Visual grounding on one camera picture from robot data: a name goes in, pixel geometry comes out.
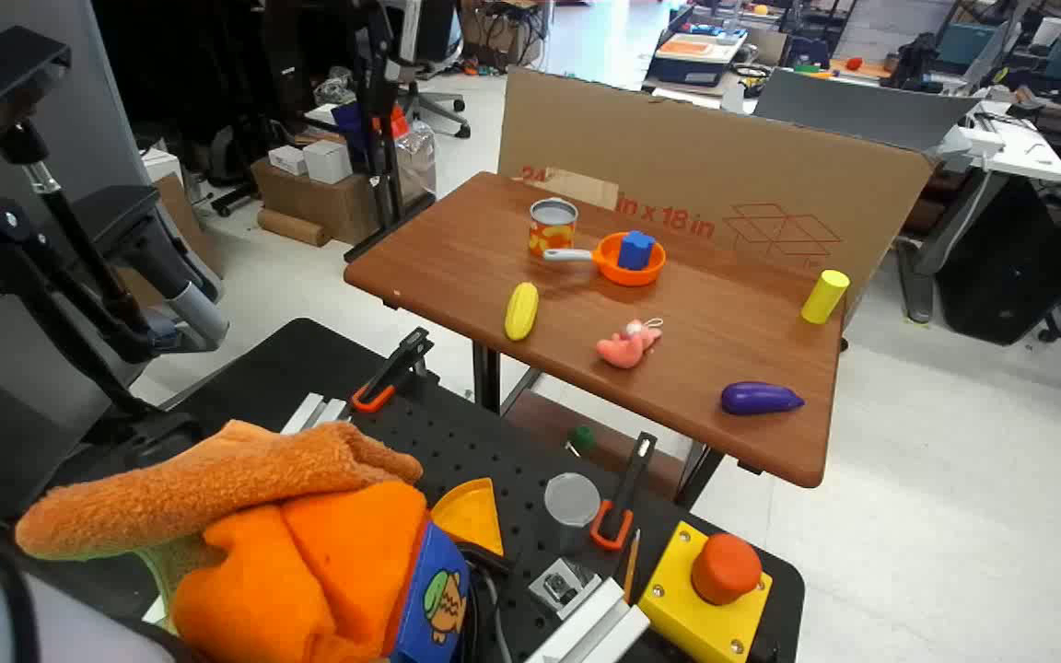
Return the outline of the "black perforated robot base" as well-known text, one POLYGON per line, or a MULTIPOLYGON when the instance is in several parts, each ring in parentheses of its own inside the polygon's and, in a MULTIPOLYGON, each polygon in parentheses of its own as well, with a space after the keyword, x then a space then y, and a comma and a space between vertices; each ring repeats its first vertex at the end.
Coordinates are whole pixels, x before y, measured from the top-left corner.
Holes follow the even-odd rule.
POLYGON ((66 478, 34 561, 141 558, 201 663, 797 663, 804 579, 548 457, 405 359, 292 322, 210 375, 201 439, 66 478))

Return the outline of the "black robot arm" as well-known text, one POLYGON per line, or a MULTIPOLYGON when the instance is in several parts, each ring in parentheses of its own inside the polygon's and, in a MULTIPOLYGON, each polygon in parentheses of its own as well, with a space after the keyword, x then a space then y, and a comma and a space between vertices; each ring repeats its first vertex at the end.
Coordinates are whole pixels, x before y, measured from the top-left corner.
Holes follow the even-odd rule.
POLYGON ((200 424, 135 397, 70 310, 128 364, 215 350, 229 325, 216 313, 215 284, 163 224, 151 186, 66 200, 34 124, 41 99, 66 69, 63 41, 25 26, 0 31, 0 158, 25 178, 63 237, 55 246, 19 202, 0 197, 0 294, 16 294, 55 350, 112 403, 106 418, 89 429, 97 451, 177 453, 200 439, 200 424))

